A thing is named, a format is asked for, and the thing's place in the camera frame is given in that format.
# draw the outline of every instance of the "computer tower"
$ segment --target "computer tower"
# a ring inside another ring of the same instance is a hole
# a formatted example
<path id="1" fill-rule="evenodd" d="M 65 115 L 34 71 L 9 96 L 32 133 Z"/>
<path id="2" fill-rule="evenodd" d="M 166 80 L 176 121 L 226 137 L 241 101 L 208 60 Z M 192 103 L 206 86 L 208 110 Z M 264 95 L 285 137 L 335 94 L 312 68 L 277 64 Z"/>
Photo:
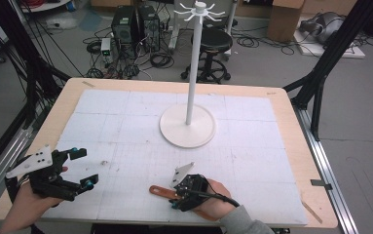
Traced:
<path id="1" fill-rule="evenodd" d="M 138 7 L 138 20 L 140 40 L 144 42 L 144 49 L 147 52 L 160 51 L 160 19 L 153 6 Z"/>
<path id="2" fill-rule="evenodd" d="M 120 59 L 136 58 L 139 32 L 134 6 L 118 6 L 111 22 Z"/>

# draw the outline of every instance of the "hand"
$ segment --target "hand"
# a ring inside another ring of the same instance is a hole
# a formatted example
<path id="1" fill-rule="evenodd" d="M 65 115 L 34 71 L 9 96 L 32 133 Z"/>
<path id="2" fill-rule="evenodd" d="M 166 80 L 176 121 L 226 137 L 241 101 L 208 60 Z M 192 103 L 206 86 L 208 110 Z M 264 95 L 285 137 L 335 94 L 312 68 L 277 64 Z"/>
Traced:
<path id="1" fill-rule="evenodd" d="M 26 228 L 37 221 L 50 207 L 62 201 L 62 199 L 53 197 L 42 198 L 33 193 L 29 182 L 24 183 L 0 228 L 0 233 L 4 234 Z"/>
<path id="2" fill-rule="evenodd" d="M 226 189 L 226 187 L 213 179 L 208 178 L 210 186 L 207 189 L 208 193 L 220 193 L 228 198 L 232 198 L 231 193 Z M 233 211 L 235 207 L 217 198 L 209 198 L 207 201 L 203 202 L 201 205 L 196 207 L 194 211 L 202 211 L 207 215 L 214 217 L 216 220 L 227 215 L 229 212 Z"/>

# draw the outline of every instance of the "metal rail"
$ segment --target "metal rail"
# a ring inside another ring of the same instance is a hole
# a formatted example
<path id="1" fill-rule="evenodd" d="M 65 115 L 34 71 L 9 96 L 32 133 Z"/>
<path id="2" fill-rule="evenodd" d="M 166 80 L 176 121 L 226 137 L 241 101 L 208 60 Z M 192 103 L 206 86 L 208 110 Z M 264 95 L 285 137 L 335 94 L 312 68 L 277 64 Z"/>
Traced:
<path id="1" fill-rule="evenodd" d="M 7 169 L 13 165 L 32 136 L 32 127 L 19 129 L 0 156 L 0 183 Z"/>
<path id="2" fill-rule="evenodd" d="M 315 139 L 314 134 L 311 131 L 312 121 L 308 110 L 302 110 L 294 107 L 294 111 L 304 132 L 305 139 L 307 140 L 311 152 L 313 153 L 313 157 L 316 161 L 316 165 L 322 180 L 325 182 L 325 184 L 331 184 L 332 189 L 327 189 L 326 191 L 344 233 L 358 234 L 353 216 L 351 215 L 344 196 L 342 195 L 337 179 L 332 172 L 331 165 L 329 164 L 328 158 L 323 150 L 322 144 L 320 141 Z"/>

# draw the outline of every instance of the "gray floor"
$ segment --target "gray floor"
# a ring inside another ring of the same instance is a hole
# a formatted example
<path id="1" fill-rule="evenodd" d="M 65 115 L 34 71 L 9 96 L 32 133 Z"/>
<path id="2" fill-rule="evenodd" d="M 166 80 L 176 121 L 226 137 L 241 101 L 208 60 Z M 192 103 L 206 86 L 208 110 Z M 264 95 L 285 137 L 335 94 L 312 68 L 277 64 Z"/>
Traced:
<path id="1" fill-rule="evenodd" d="M 53 37 L 82 73 L 90 68 L 90 55 L 85 38 L 110 25 L 110 14 L 93 12 L 90 8 L 73 13 L 80 25 L 71 30 L 54 33 Z M 267 22 L 259 19 L 238 19 L 237 29 L 258 28 Z M 189 38 L 192 32 L 181 34 L 173 55 L 174 65 L 169 69 L 148 69 L 154 81 L 184 82 L 180 73 L 190 60 Z M 58 69 L 79 77 L 54 43 L 46 39 L 49 51 Z M 338 179 L 344 197 L 353 215 L 359 233 L 373 233 L 373 46 L 360 47 L 365 59 L 342 58 L 330 73 L 325 84 L 320 118 L 320 138 L 326 155 Z M 301 56 L 296 47 L 294 54 L 285 55 L 279 48 L 261 43 L 257 48 L 244 48 L 237 43 L 232 56 L 225 62 L 232 75 L 225 85 L 283 87 L 307 75 L 318 58 Z M 149 67 L 146 63 L 140 68 Z M 145 73 L 133 79 L 150 80 Z M 0 136 L 24 105 L 24 94 L 12 66 L 0 63 Z M 89 233 L 88 223 L 41 222 L 47 233 Z M 342 233 L 336 229 L 292 229 L 292 233 Z"/>

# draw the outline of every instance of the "chair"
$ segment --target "chair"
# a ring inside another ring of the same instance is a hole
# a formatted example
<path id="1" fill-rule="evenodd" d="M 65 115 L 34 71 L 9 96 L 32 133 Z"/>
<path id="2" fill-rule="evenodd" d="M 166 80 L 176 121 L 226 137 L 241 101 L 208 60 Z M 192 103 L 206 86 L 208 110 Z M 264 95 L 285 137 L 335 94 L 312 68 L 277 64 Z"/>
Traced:
<path id="1" fill-rule="evenodd" d="M 231 79 L 231 75 L 228 73 L 226 66 L 220 60 L 214 59 L 213 57 L 230 50 L 232 44 L 232 37 L 223 30 L 213 28 L 205 28 L 202 30 L 199 60 L 204 60 L 205 65 L 198 67 L 198 71 L 201 71 L 201 73 L 198 72 L 196 78 L 197 82 L 215 82 L 220 84 L 222 79 Z M 203 53 L 206 53 L 206 58 L 201 58 Z M 213 68 L 213 63 L 217 63 L 218 66 Z M 186 68 L 186 71 L 181 73 L 181 78 L 183 80 L 186 79 L 189 72 L 190 65 Z"/>

